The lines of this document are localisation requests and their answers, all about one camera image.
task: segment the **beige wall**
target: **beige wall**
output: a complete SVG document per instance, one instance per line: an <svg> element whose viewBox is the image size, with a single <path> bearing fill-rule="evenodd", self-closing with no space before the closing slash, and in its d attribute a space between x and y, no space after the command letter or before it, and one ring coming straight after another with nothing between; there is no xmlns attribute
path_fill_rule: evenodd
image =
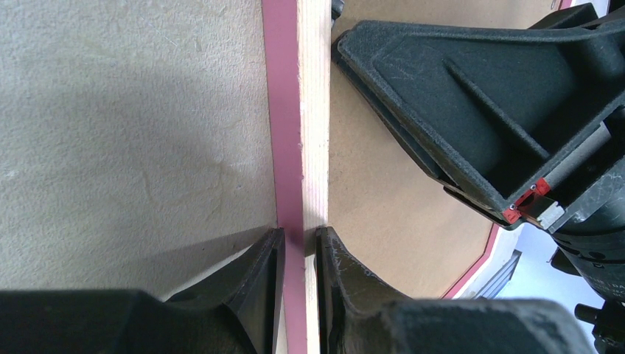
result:
<svg viewBox="0 0 625 354"><path fill-rule="evenodd" d="M162 295L275 224L260 0L9 0L0 33L0 288Z"/></svg>

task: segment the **wooden board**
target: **wooden board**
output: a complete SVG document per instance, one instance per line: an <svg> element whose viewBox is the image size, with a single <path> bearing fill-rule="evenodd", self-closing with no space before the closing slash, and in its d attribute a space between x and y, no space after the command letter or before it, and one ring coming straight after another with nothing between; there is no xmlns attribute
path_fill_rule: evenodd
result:
<svg viewBox="0 0 625 354"><path fill-rule="evenodd" d="M298 1L307 352L319 353L314 231L328 221L330 0Z"/></svg>
<svg viewBox="0 0 625 354"><path fill-rule="evenodd" d="M332 37L363 19L526 28L557 5L351 0ZM329 223L395 288L413 297L442 296L483 254L491 223L426 177L334 66L330 97Z"/></svg>

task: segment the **brown cardboard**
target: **brown cardboard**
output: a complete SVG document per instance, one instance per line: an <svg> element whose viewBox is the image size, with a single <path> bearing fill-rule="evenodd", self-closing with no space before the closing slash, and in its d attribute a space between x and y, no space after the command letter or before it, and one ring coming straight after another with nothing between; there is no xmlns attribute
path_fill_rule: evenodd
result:
<svg viewBox="0 0 625 354"><path fill-rule="evenodd" d="M347 0L336 38L359 20L526 28L552 0ZM413 297L439 297L483 254L491 223L443 192L367 102L330 73L329 224L361 262Z"/></svg>

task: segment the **pink painted edge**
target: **pink painted edge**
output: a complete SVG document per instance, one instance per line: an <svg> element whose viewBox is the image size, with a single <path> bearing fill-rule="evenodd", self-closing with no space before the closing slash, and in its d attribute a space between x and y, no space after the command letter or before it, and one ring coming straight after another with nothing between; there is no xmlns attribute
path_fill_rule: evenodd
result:
<svg viewBox="0 0 625 354"><path fill-rule="evenodd" d="M486 248L484 249L484 253L471 265L471 267L462 275L462 277L455 282L455 284L451 287L450 290L443 295L444 299L453 299L453 297L462 289L462 287L467 284L467 282L477 273L484 263L492 256L493 249L495 249L495 241L497 240L497 234L499 232L499 226L496 224L492 224L490 229L489 238L486 242Z"/></svg>
<svg viewBox="0 0 625 354"><path fill-rule="evenodd" d="M573 0L561 0L558 10L567 9L573 4Z"/></svg>
<svg viewBox="0 0 625 354"><path fill-rule="evenodd" d="M278 226L286 234L284 317L290 354L306 354L304 202L297 1L262 0L273 178Z"/></svg>

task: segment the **textured plaster wall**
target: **textured plaster wall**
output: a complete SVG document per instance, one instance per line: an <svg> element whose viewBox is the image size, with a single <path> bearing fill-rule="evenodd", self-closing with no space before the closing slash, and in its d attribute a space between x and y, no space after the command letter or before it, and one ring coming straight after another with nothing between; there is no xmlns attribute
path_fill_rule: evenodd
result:
<svg viewBox="0 0 625 354"><path fill-rule="evenodd" d="M163 295L276 222L260 0L0 0L0 288Z"/></svg>

